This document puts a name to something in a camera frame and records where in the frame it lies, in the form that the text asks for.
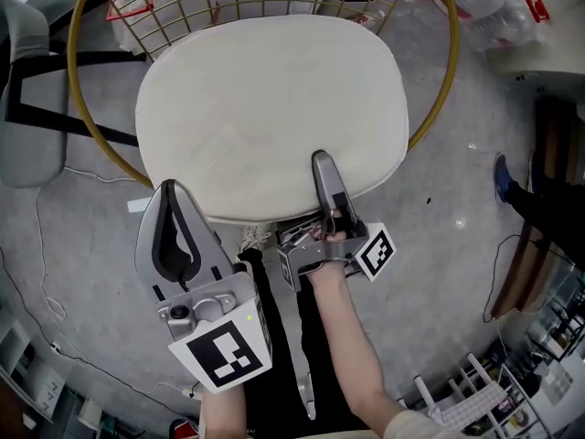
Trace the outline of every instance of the blue shoe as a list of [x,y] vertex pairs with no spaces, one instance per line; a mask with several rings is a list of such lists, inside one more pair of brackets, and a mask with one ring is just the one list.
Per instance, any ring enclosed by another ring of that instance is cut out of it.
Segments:
[[505,193],[514,183],[514,179],[508,172],[508,166],[505,165],[505,156],[498,153],[494,162],[494,185],[495,194],[502,203],[507,203]]

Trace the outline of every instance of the gray floor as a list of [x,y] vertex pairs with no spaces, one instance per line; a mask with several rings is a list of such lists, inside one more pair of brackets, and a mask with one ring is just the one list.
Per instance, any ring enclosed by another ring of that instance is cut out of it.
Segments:
[[[80,49],[116,48],[103,11],[86,16],[82,26]],[[412,131],[440,87],[446,34],[441,24],[423,25],[405,15],[391,21],[383,36],[402,72]],[[144,64],[80,70],[96,122],[133,129],[133,106],[146,70]],[[497,151],[507,153],[513,174],[526,179],[534,142],[532,108],[529,94],[496,80],[481,58],[463,48],[451,94],[431,132],[389,181],[356,200],[361,217],[384,221],[398,246],[395,259],[374,283],[350,281],[357,312],[394,397],[412,392],[412,378],[418,374],[431,384],[444,380],[443,374],[467,352],[495,338],[495,326],[482,322],[495,248],[504,237],[520,231],[522,220],[495,202],[492,164]],[[118,149],[142,167],[137,149]],[[85,138],[69,138],[67,163],[105,177],[121,175]],[[141,216],[129,214],[126,202],[147,197],[149,190],[135,183],[102,184],[67,171],[42,188],[38,209],[45,240],[45,288],[67,310],[60,322],[51,318],[38,286],[42,263],[36,193],[0,188],[0,245],[9,271],[48,337],[71,356],[79,351],[135,388],[149,391],[162,381],[180,388],[192,385],[189,373],[166,349],[170,335],[156,318],[133,267]],[[218,232],[233,252],[239,230],[221,226]],[[510,241],[502,249],[496,294],[514,248]],[[276,265],[269,262],[268,269],[297,375],[302,376],[306,361],[294,297]],[[5,303],[34,330],[5,280],[1,291]],[[57,322],[71,344],[57,331]],[[108,413],[165,434],[174,414],[93,368],[58,358],[40,338],[36,346],[72,389],[101,402]],[[166,385],[151,395],[176,411],[198,411],[197,402]]]

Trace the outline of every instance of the human arm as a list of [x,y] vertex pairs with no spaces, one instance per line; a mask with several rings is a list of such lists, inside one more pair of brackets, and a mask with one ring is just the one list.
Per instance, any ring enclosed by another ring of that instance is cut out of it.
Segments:
[[335,375],[347,404],[355,416],[382,437],[402,408],[384,390],[382,369],[357,318],[343,264],[326,263],[308,276],[327,335]]
[[227,391],[205,391],[201,412],[206,439],[245,439],[246,398],[242,384]]

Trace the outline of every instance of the leg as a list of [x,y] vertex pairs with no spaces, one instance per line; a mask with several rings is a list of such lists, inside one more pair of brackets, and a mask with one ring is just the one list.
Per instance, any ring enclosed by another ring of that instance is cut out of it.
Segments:
[[291,352],[262,254],[247,249],[239,258],[251,264],[272,343],[272,369],[244,383],[248,429],[254,430],[255,438],[292,439],[309,435],[306,432],[311,422],[299,394]]
[[538,192],[543,197],[568,197],[571,193],[572,185],[562,180],[551,179],[543,174],[538,179]]
[[313,381],[317,414],[315,433],[367,430],[368,427],[349,410],[337,381],[313,287],[306,276],[301,277],[301,287],[302,290],[297,293],[297,303],[303,327],[303,352],[309,362]]
[[508,187],[505,200],[547,239],[555,242],[578,268],[585,268],[580,242],[585,226],[582,214],[574,204],[562,197],[538,197],[523,190],[516,182]]

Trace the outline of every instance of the gold metal frame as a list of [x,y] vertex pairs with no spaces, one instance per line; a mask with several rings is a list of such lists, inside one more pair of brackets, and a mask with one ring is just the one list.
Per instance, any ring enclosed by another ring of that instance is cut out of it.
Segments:
[[[148,187],[152,187],[152,183],[151,183],[150,179],[148,177],[146,177],[145,175],[143,175],[142,173],[140,173],[139,171],[137,171],[134,167],[129,165],[120,155],[118,155],[118,153],[115,150],[113,150],[113,148],[103,138],[103,136],[101,135],[97,126],[95,125],[95,122],[91,118],[91,115],[87,109],[87,105],[85,104],[85,101],[83,100],[83,96],[82,96],[81,91],[80,91],[80,83],[79,83],[79,77],[78,77],[78,72],[77,72],[76,54],[77,54],[77,37],[78,37],[78,33],[79,33],[79,28],[80,28],[82,9],[83,9],[83,6],[85,4],[85,1],[86,0],[78,0],[77,1],[77,4],[75,5],[75,8],[73,10],[71,24],[69,27],[69,41],[68,41],[67,53],[68,53],[69,82],[70,82],[71,94],[73,96],[73,100],[76,103],[76,105],[80,111],[81,118],[83,119],[83,121],[87,125],[88,129],[90,130],[92,136],[94,137],[94,139],[96,140],[98,145],[106,153],[106,155],[108,155],[110,157],[110,159],[112,161],[114,161],[118,166],[120,166],[127,174],[136,178],[137,180],[139,180],[143,184],[147,185]],[[202,30],[202,29],[205,29],[207,27],[213,27],[213,26],[217,26],[220,24],[225,24],[225,23],[230,22],[230,21],[223,21],[223,20],[217,21],[217,19],[214,17],[214,15],[217,14],[217,11],[220,11],[221,8],[235,6],[236,7],[236,14],[237,14],[236,19],[240,19],[241,18],[240,6],[243,4],[261,4],[262,16],[266,16],[266,11],[265,11],[266,2],[287,2],[288,5],[286,6],[286,13],[285,13],[286,15],[289,15],[291,13],[291,2],[302,2],[302,3],[306,3],[306,4],[312,4],[312,7],[314,9],[313,13],[316,13],[318,7],[320,7],[322,5],[329,5],[333,8],[337,8],[336,13],[335,13],[336,16],[341,16],[342,11],[344,11],[344,9],[346,12],[347,12],[347,10],[351,11],[352,14],[354,14],[354,15],[368,15],[369,17],[371,17],[375,20],[375,26],[373,29],[374,29],[374,32],[376,32],[376,34],[379,34],[386,26],[388,19],[389,19],[390,15],[392,14],[392,11],[396,7],[396,5],[400,2],[400,0],[367,0],[366,2],[363,2],[363,4],[364,4],[363,8],[356,8],[355,6],[351,6],[351,7],[346,6],[346,0],[341,0],[341,1],[339,1],[339,3],[325,2],[323,0],[235,0],[233,3],[224,4],[224,5],[215,5],[215,6],[212,5],[212,0],[206,0],[207,8],[196,11],[195,13],[192,13],[192,14],[187,14],[184,7],[183,7],[183,2],[185,2],[185,0],[172,0],[171,2],[168,2],[164,5],[161,5],[160,7],[157,7],[154,9],[152,9],[152,8],[148,9],[144,13],[143,16],[140,16],[140,17],[136,18],[132,23],[129,23],[122,16],[122,11],[126,6],[131,5],[132,3],[134,3],[138,0],[131,0],[131,1],[126,2],[125,4],[120,5],[120,6],[117,6],[113,0],[108,0],[108,1],[109,1],[110,5],[112,6],[112,9],[114,10],[114,12],[120,17],[120,20],[124,23],[126,28],[133,35],[133,37],[136,39],[140,48],[146,53],[147,57],[150,60],[154,60],[153,54],[156,51],[170,47],[172,44],[177,42],[180,38],[188,35],[189,33],[191,33],[193,31],[193,29],[190,26],[189,21],[188,21],[188,19],[191,16],[197,16],[197,15],[205,14],[206,12],[209,12],[210,21],[212,22],[212,24],[205,26],[205,27],[198,27],[197,30]],[[453,0],[445,0],[445,3],[446,3],[447,8],[449,10],[450,36],[451,36],[451,47],[450,47],[449,60],[448,60],[448,64],[447,64],[447,70],[446,70],[445,78],[443,80],[443,84],[441,86],[441,90],[437,96],[437,99],[436,99],[435,103],[433,104],[433,106],[431,107],[429,115],[427,116],[427,118],[425,119],[423,124],[420,126],[420,128],[417,130],[417,132],[411,137],[410,142],[409,142],[409,149],[411,149],[422,138],[422,136],[425,135],[426,132],[429,130],[432,122],[434,121],[434,118],[437,116],[439,110],[441,109],[442,105],[444,104],[447,93],[449,92],[449,89],[451,88],[452,79],[453,79],[454,72],[455,72],[455,67],[456,67],[457,57],[458,57],[458,49],[459,49],[458,20],[457,20],[456,8],[455,8],[454,1]],[[157,16],[157,13],[159,11],[163,10],[164,8],[166,8],[170,5],[173,5],[173,4],[178,5],[179,12],[180,12],[181,16],[178,19],[175,19],[174,21],[162,24],[159,17]],[[136,31],[134,31],[133,27],[137,23],[139,23],[140,21],[143,21],[144,19],[146,19],[149,16],[152,16],[153,21],[156,23],[157,28],[154,29],[153,31],[149,32],[148,34],[145,34],[145,35],[142,35],[141,37],[139,37],[136,34]],[[184,23],[186,25],[186,33],[180,37],[170,38],[167,35],[165,29],[174,25],[175,23],[178,23],[181,21],[184,21]],[[147,37],[149,37],[152,34],[157,33],[157,32],[160,32],[160,34],[163,35],[163,38],[165,39],[165,43],[157,48],[148,50],[148,48],[145,46],[143,41],[145,38],[147,38]]]

